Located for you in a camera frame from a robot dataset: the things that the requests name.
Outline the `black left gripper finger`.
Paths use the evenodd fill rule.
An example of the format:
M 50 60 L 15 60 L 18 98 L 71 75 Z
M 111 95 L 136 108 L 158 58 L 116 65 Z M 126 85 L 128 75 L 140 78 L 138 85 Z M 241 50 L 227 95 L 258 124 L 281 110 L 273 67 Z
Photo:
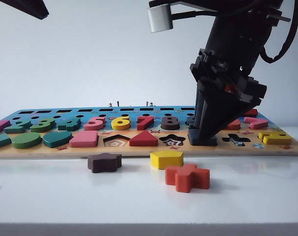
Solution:
M 3 3 L 15 8 L 15 9 L 18 9 L 18 10 L 30 15 L 29 11 L 28 11 L 28 8 L 26 7 L 27 1 L 28 0 L 0 0 L 0 2 L 3 2 Z M 43 20 L 45 17 L 35 17 L 35 18 Z
M 28 0 L 26 3 L 29 14 L 34 17 L 47 17 L 49 11 L 42 0 Z

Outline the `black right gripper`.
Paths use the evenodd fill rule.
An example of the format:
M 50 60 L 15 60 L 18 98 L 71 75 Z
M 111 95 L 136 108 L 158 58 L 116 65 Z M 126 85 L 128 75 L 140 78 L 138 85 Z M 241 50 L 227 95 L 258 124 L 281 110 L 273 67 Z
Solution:
M 190 70 L 197 81 L 195 127 L 199 129 L 199 140 L 209 140 L 254 108 L 257 99 L 264 98 L 267 91 L 267 86 L 247 75 L 240 67 L 232 67 L 228 62 L 219 60 L 213 51 L 200 49 Z

